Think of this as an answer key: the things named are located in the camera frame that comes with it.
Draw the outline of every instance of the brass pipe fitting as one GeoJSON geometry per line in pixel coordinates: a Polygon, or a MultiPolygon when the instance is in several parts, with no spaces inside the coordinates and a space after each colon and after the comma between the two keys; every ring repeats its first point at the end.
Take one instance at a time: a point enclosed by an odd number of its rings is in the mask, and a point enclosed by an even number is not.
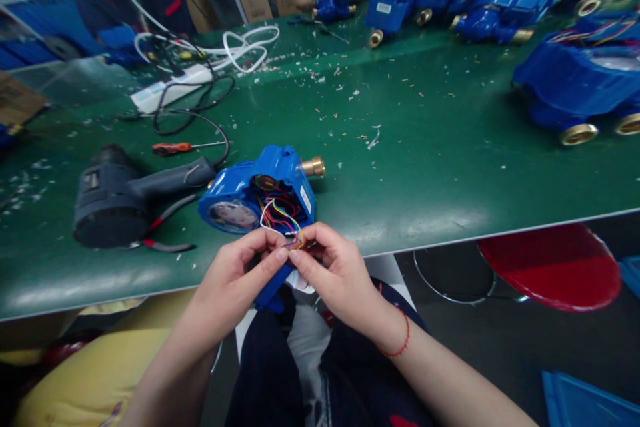
{"type": "Polygon", "coordinates": [[[460,19],[463,19],[463,18],[467,18],[467,16],[466,15],[456,15],[453,18],[453,21],[451,22],[451,26],[449,27],[449,30],[453,30],[455,28],[455,26],[458,24],[458,22],[460,21],[460,19]]]}
{"type": "Polygon", "coordinates": [[[598,135],[598,131],[597,127],[590,123],[574,125],[560,134],[560,142],[567,147],[580,145],[581,143],[593,140],[595,136],[598,135]]]}
{"type": "Polygon", "coordinates": [[[602,4],[602,0],[580,0],[575,5],[575,14],[578,17],[586,17],[598,10],[600,4],[602,4]]]}
{"type": "Polygon", "coordinates": [[[369,39],[369,46],[371,48],[378,48],[378,46],[382,43],[382,39],[385,37],[385,34],[382,30],[374,30],[371,34],[371,38],[369,39]]]}
{"type": "Polygon", "coordinates": [[[618,135],[635,135],[640,133],[640,113],[632,113],[620,120],[615,128],[618,135]]]}
{"type": "Polygon", "coordinates": [[[520,45],[529,41],[529,39],[533,36],[533,30],[519,29],[513,39],[511,40],[514,43],[519,43],[520,45]]]}
{"type": "Polygon", "coordinates": [[[304,161],[302,168],[307,174],[307,177],[324,177],[327,171],[322,157],[314,157],[311,160],[304,161]]]}
{"type": "Polygon", "coordinates": [[[433,10],[424,9],[424,10],[422,10],[422,12],[420,12],[420,15],[418,15],[418,18],[416,19],[415,22],[422,27],[429,20],[431,20],[432,16],[433,16],[433,10]]]}

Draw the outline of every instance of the white power strip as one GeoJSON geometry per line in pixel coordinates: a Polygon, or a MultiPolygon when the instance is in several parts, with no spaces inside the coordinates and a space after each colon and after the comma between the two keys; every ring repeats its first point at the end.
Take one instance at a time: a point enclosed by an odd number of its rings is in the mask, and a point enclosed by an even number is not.
{"type": "MultiPolygon", "coordinates": [[[[211,80],[211,72],[204,65],[194,65],[185,70],[185,74],[182,77],[173,77],[170,82],[158,82],[154,83],[151,87],[147,87],[131,96],[131,100],[138,107],[138,110],[142,113],[153,113],[158,110],[160,96],[165,90],[167,85],[173,85],[178,83],[205,83],[211,80]]],[[[163,107],[181,99],[185,95],[192,91],[199,89],[200,87],[191,86],[179,86],[172,87],[167,90],[165,99],[162,104],[163,107]]]]}

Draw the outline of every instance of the green workbench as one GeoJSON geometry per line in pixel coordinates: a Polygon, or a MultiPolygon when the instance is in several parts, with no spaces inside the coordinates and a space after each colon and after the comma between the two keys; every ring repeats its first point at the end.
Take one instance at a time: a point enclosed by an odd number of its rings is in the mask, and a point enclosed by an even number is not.
{"type": "MultiPolygon", "coordinates": [[[[523,47],[505,47],[463,44],[444,29],[410,23],[372,51],[362,13],[334,26],[349,45],[308,26],[274,23],[281,35],[268,46],[269,71],[240,78],[207,115],[233,142],[227,165],[253,160],[269,144],[292,145],[303,159],[322,155],[327,175],[312,181],[317,220],[363,255],[640,209],[640,136],[619,137],[605,123],[592,142],[561,147],[527,121],[526,102],[511,91],[513,68],[551,26],[523,47]]],[[[235,237],[205,224],[195,204],[155,234],[167,244],[198,245],[181,256],[86,249],[71,234],[79,175],[102,145],[119,143],[145,173],[197,158],[155,157],[150,148],[161,138],[149,119],[115,119],[133,111],[129,95],[154,73],[84,59],[16,77],[53,107],[0,165],[0,201],[15,195],[0,214],[0,320],[197,285],[235,237]]],[[[163,141],[219,138],[196,121],[163,141]]],[[[213,159],[216,148],[201,153],[213,159]]]]}

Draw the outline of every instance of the blue bin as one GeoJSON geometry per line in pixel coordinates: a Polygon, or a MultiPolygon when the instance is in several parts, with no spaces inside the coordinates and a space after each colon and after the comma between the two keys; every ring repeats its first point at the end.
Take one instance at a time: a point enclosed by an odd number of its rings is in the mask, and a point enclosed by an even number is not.
{"type": "Polygon", "coordinates": [[[626,257],[620,262],[620,274],[627,287],[640,299],[640,256],[626,257]]]}
{"type": "Polygon", "coordinates": [[[637,427],[640,406],[562,372],[542,372],[551,427],[637,427]]]}
{"type": "Polygon", "coordinates": [[[21,58],[27,65],[38,65],[58,60],[58,57],[37,39],[9,40],[4,42],[3,46],[16,57],[21,58]]]}
{"type": "Polygon", "coordinates": [[[28,0],[8,8],[43,37],[66,40],[86,56],[103,52],[86,28],[75,0],[28,0]]]}
{"type": "Polygon", "coordinates": [[[26,67],[27,64],[0,45],[0,71],[26,67]]]}

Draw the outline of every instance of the pliers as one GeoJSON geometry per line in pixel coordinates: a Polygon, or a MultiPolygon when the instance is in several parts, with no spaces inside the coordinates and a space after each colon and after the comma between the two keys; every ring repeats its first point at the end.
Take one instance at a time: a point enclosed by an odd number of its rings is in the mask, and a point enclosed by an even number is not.
{"type": "MultiPolygon", "coordinates": [[[[147,235],[149,235],[151,232],[156,230],[166,219],[168,219],[173,214],[175,214],[175,212],[180,210],[182,207],[189,205],[192,201],[196,200],[197,198],[198,196],[195,194],[189,195],[188,197],[185,197],[182,200],[179,200],[176,203],[174,203],[171,207],[166,209],[156,220],[154,220],[151,223],[151,226],[149,227],[149,232],[147,232],[147,235]]],[[[193,244],[181,244],[176,246],[168,246],[165,244],[161,244],[160,242],[156,242],[155,240],[152,240],[150,238],[142,239],[142,243],[149,248],[152,248],[154,250],[159,250],[160,252],[167,252],[169,254],[186,252],[187,250],[191,250],[195,248],[195,245],[193,244]]]]}

